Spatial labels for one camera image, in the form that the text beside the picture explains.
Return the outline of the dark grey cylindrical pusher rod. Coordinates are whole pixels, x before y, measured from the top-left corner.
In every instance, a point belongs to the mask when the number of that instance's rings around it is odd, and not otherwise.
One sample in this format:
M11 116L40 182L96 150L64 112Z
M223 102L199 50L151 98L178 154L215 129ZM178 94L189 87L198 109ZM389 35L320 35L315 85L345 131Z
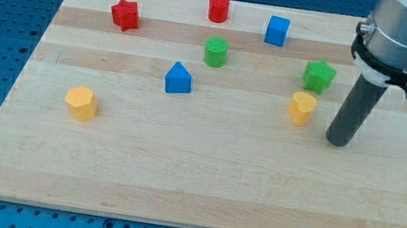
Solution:
M334 146L347 146L386 90L360 75L327 129L327 140Z

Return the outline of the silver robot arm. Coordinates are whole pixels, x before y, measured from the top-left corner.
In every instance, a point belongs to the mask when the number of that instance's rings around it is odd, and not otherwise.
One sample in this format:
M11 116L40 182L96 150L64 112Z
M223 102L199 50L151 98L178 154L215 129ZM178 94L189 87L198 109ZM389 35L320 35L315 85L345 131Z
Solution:
M384 92L407 92L407 0L379 0L356 27L351 56L360 75L326 131L335 146L347 146Z

